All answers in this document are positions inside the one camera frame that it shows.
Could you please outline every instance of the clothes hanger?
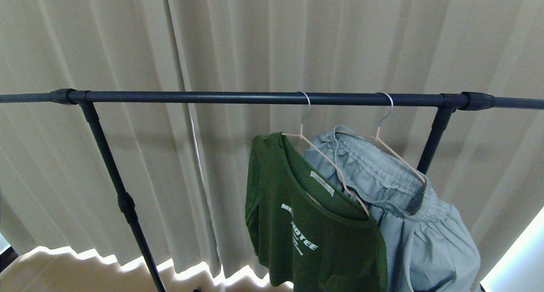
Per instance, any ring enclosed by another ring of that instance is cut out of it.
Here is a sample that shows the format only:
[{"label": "clothes hanger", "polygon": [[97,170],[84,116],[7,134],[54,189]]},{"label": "clothes hanger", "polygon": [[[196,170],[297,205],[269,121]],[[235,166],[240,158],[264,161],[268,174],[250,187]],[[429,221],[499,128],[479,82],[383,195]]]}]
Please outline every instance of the clothes hanger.
[{"label": "clothes hanger", "polygon": [[406,166],[408,166],[408,168],[414,173],[416,174],[416,176],[423,182],[423,185],[427,185],[427,182],[425,181],[425,178],[423,178],[423,176],[421,175],[420,172],[418,172],[418,170],[414,169],[414,167],[412,167],[406,160],[404,160],[399,154],[397,154],[392,148],[389,147],[389,145],[387,145],[384,141],[382,141],[380,139],[380,129],[381,129],[381,123],[383,122],[383,120],[387,119],[391,113],[393,112],[393,98],[391,98],[391,96],[386,93],[386,92],[378,92],[378,93],[382,93],[382,94],[385,94],[387,96],[387,98],[389,98],[389,101],[391,101],[391,106],[389,108],[389,112],[387,113],[386,116],[384,116],[383,118],[381,118],[381,120],[378,122],[377,124],[377,130],[376,130],[376,135],[375,136],[364,136],[364,135],[359,135],[357,133],[350,133],[348,131],[342,131],[342,130],[338,130],[336,131],[337,133],[347,133],[348,135],[356,135],[356,136],[360,136],[360,137],[363,137],[365,139],[371,139],[371,140],[374,140],[374,141],[377,141],[379,142],[381,145],[383,145],[384,148],[387,149],[387,151],[389,151],[393,156],[395,156],[398,160],[400,160],[403,164],[405,164]]},{"label": "clothes hanger", "polygon": [[334,166],[334,168],[336,169],[336,172],[340,173],[340,176],[342,177],[342,187],[344,188],[344,191],[349,193],[352,197],[355,197],[355,199],[357,199],[357,201],[363,207],[363,209],[365,209],[365,213],[367,214],[367,216],[370,216],[370,213],[368,212],[368,209],[365,206],[365,203],[363,203],[361,198],[358,195],[354,194],[352,191],[350,191],[348,189],[348,186],[346,186],[346,178],[344,177],[344,173],[340,170],[340,168],[338,168],[338,166],[330,158],[328,158],[320,149],[318,149],[313,143],[311,143],[311,141],[309,141],[303,135],[304,120],[309,115],[309,110],[311,108],[311,103],[309,101],[308,95],[303,91],[300,91],[300,92],[303,93],[304,96],[306,97],[306,99],[308,100],[308,111],[305,114],[305,116],[303,116],[303,119],[300,122],[300,133],[281,133],[281,134],[284,135],[284,136],[299,137],[300,139],[306,141],[309,144],[309,146],[312,147],[313,149],[315,149],[319,154],[321,154],[321,156],[323,156],[323,158],[325,158],[327,160],[327,162],[330,162],[332,164],[332,166]]}]

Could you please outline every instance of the green t-shirt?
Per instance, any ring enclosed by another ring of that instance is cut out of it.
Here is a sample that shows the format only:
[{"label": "green t-shirt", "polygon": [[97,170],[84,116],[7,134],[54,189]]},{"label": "green t-shirt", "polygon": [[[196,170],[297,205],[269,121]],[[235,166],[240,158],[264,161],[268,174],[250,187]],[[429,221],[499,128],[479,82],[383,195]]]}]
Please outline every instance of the green t-shirt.
[{"label": "green t-shirt", "polygon": [[295,292],[384,292],[385,243],[373,217],[335,189],[281,133],[251,145],[246,224],[270,283]]}]

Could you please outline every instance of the clothes rack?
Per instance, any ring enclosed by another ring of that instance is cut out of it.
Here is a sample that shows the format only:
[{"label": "clothes rack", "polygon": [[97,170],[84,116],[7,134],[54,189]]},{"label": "clothes rack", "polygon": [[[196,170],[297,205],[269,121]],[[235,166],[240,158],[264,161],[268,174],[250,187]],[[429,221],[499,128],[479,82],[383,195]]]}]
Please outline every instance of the clothes rack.
[{"label": "clothes rack", "polygon": [[[389,106],[387,96],[379,93],[307,93],[313,105]],[[456,110],[476,111],[489,108],[522,108],[544,110],[544,99],[501,98],[479,92],[457,94],[390,94],[395,106],[437,107],[437,113],[417,169],[427,173],[442,134]],[[95,137],[108,174],[117,192],[119,209],[125,215],[151,277],[159,292],[166,288],[138,222],[134,200],[125,190],[122,178],[106,140],[94,102],[154,102],[154,103],[213,103],[213,104],[307,104],[297,92],[132,92],[77,91],[59,89],[49,93],[0,95],[1,103],[54,102],[79,105]]]}]

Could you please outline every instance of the hanger hook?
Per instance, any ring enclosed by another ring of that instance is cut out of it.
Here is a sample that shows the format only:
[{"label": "hanger hook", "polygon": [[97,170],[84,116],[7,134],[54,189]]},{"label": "hanger hook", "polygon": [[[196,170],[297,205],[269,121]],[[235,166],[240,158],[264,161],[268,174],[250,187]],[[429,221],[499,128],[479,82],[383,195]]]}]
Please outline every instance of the hanger hook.
[{"label": "hanger hook", "polygon": [[311,109],[311,102],[309,101],[309,96],[306,94],[306,92],[304,91],[299,91],[300,93],[302,93],[306,99],[308,100],[308,111],[306,112],[306,114],[303,116],[303,119],[300,121],[300,125],[303,125],[304,124],[304,120],[306,119],[306,117],[309,115],[309,110]]},{"label": "hanger hook", "polygon": [[380,121],[377,123],[376,137],[379,137],[380,135],[381,123],[383,122],[383,120],[387,119],[391,115],[391,113],[393,112],[393,107],[394,107],[393,98],[391,98],[389,93],[387,92],[378,92],[378,93],[385,94],[385,96],[389,98],[389,101],[391,102],[391,107],[389,108],[389,112],[383,118],[381,118]]}]

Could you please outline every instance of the curtain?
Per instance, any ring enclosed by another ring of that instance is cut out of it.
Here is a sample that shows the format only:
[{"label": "curtain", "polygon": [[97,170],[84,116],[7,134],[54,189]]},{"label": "curtain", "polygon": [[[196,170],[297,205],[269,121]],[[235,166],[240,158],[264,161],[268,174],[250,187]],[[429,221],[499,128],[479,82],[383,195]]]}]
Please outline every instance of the curtain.
[{"label": "curtain", "polygon": [[[0,93],[460,93],[544,98],[544,0],[0,0]],[[157,263],[260,266],[245,228],[252,137],[305,106],[96,104]],[[386,108],[313,106],[312,137],[371,133]],[[410,164],[435,108],[381,137]],[[78,106],[0,108],[1,232],[18,253],[140,256]],[[428,175],[482,255],[478,280],[544,205],[544,113],[456,112]]]}]

